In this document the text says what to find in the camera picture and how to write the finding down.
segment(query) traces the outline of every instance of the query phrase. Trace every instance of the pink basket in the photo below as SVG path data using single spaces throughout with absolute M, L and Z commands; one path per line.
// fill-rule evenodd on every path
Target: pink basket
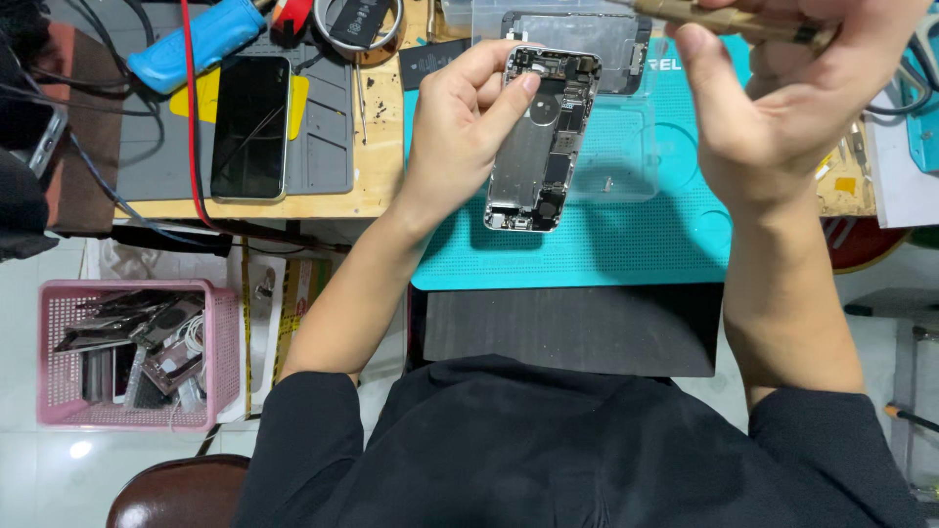
M 201 412 L 163 409 L 125 410 L 112 402 L 82 400 L 82 354 L 53 354 L 65 327 L 87 317 L 75 307 L 111 291 L 175 289 L 202 291 L 206 296 L 205 339 L 207 408 Z M 45 426 L 81 429 L 206 431 L 215 415 L 239 393 L 238 297 L 205 280 L 178 281 L 49 281 L 39 288 L 39 339 L 36 416 Z

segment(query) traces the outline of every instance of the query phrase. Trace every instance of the blue heat gun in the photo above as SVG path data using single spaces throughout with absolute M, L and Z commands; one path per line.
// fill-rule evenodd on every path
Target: blue heat gun
M 199 72 L 219 62 L 245 45 L 266 26 L 260 9 L 270 0 L 222 0 L 195 17 L 192 54 Z M 154 90 L 169 94 L 186 84 L 186 45 L 180 27 L 139 54 L 131 54 L 127 64 L 141 81 Z

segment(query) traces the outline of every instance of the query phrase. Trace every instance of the silicone repair mat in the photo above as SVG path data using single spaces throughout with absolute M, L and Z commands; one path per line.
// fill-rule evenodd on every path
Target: silicone repair mat
M 747 44 L 736 37 L 724 41 L 745 83 Z M 452 290 L 723 281 L 731 218 L 698 168 L 694 104 L 674 46 L 649 67 L 658 69 L 652 95 L 658 196 L 638 203 L 568 200 L 561 225 L 546 234 L 487 229 L 485 199 L 475 197 L 437 230 L 413 285 Z M 581 156 L 622 121 L 595 109 Z

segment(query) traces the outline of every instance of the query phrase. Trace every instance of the gold screwdriver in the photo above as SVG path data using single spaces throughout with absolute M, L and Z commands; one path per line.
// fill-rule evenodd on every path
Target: gold screwdriver
M 813 21 L 785 20 L 748 13 L 738 8 L 702 8 L 696 0 L 608 0 L 631 7 L 637 14 L 671 23 L 698 23 L 716 35 L 743 35 L 749 39 L 792 42 L 823 52 L 839 29 Z

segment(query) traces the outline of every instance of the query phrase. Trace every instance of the wooden desk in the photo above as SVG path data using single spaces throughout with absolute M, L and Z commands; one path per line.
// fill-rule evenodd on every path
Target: wooden desk
M 428 1 L 431 0 L 405 2 L 406 29 L 402 47 L 419 45 L 417 38 L 427 38 Z M 369 117 L 368 145 L 362 144 L 358 88 L 353 83 L 356 143 L 352 150 L 355 174 L 352 191 L 346 194 L 293 195 L 274 205 L 219 204 L 209 199 L 209 215 L 216 218 L 322 219 L 375 218 L 384 212 L 397 194 L 404 177 L 404 98 L 397 57 L 377 66 L 363 67 L 362 84 L 367 85 L 369 79 L 375 82 L 372 87 L 365 88 L 365 114 Z M 385 108 L 387 110 L 376 117 Z M 180 152 L 179 155 L 184 156 L 186 153 Z M 861 176 L 854 158 L 849 155 L 848 162 L 842 163 L 836 150 L 832 160 L 834 168 L 819 182 L 819 214 L 876 215 L 873 187 Z M 839 190 L 852 187 L 846 185 L 845 181 L 838 185 L 844 179 L 854 181 L 853 193 Z M 148 218 L 196 217 L 195 207 L 188 199 L 138 201 L 131 202 L 131 206 Z M 119 210 L 115 216 L 126 217 Z

